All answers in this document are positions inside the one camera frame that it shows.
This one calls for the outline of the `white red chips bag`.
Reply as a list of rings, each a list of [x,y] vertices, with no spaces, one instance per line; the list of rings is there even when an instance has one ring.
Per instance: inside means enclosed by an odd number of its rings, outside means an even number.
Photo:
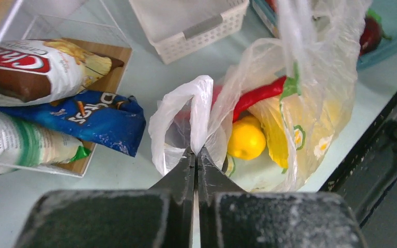
[[[75,96],[122,67],[120,59],[64,39],[0,44],[0,106],[29,106]]]

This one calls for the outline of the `green white chips bag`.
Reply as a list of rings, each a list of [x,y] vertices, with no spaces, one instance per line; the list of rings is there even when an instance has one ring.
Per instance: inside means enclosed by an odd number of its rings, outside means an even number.
[[[0,112],[0,164],[37,167],[85,159],[77,138]]]

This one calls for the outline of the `yellow toy lemon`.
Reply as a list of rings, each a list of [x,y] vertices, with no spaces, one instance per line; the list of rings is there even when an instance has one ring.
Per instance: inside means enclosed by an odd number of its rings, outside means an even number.
[[[227,145],[229,155],[242,160],[253,160],[260,156],[265,148],[266,138],[256,117],[245,116],[233,123]]]

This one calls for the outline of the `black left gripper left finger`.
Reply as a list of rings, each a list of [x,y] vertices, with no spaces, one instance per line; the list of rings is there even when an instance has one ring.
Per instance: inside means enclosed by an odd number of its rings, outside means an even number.
[[[56,190],[42,195],[15,247],[191,247],[196,156],[147,190]]]

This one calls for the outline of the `translucent plastic grocery bag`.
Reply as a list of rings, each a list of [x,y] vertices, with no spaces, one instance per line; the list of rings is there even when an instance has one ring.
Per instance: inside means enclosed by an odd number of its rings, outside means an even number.
[[[205,147],[250,191],[295,191],[321,165],[355,103],[359,39],[371,1],[278,1],[278,38],[261,38],[221,90],[201,75],[166,94],[149,120],[166,175]]]

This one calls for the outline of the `teal plastic tub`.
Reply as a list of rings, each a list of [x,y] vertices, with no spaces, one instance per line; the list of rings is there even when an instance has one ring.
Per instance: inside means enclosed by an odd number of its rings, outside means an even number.
[[[266,1],[251,1],[251,6],[272,33],[272,37],[277,38],[278,17],[269,4]],[[373,1],[367,14],[373,15],[392,39],[383,39],[375,51],[362,55],[358,59],[357,70],[373,66],[397,53],[397,1]],[[329,24],[327,17],[319,17],[315,22],[319,35],[326,31],[325,28]]]

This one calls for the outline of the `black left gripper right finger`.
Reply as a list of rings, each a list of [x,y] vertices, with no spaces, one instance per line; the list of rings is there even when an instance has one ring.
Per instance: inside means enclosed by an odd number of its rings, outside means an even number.
[[[327,192],[248,193],[197,155],[201,247],[367,247],[345,200]]]

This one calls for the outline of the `white plastic basket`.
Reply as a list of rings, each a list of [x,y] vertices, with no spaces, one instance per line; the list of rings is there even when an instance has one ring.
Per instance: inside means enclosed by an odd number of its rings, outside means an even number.
[[[250,1],[130,1],[149,43],[168,65],[240,31]]]

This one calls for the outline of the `yellow toy cabbage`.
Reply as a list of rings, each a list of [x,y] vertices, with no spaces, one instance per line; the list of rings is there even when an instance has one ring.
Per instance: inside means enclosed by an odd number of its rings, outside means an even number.
[[[338,100],[322,102],[319,116],[308,103],[317,102],[288,97],[282,106],[280,98],[273,97],[248,108],[265,132],[270,158],[283,169],[291,165],[289,159],[297,159],[300,170],[315,171],[349,122],[352,110]]]

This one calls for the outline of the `blue snack bag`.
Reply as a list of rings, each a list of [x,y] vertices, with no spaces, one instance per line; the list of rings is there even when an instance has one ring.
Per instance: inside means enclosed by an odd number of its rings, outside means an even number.
[[[56,105],[0,106],[0,111],[131,157],[136,156],[146,127],[144,111],[134,96],[95,90]]]

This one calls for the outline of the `red toy pepper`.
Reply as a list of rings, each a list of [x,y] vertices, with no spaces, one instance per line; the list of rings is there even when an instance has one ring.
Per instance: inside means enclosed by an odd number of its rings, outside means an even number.
[[[233,122],[236,122],[240,114],[259,101],[280,95],[287,77],[282,76],[272,83],[263,85],[243,94],[233,110]]]

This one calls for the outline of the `dark red toy apple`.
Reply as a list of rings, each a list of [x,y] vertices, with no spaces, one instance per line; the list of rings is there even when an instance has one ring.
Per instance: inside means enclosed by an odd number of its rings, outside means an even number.
[[[377,49],[384,34],[381,25],[375,18],[366,16],[364,20],[365,27],[360,37],[360,56]]]

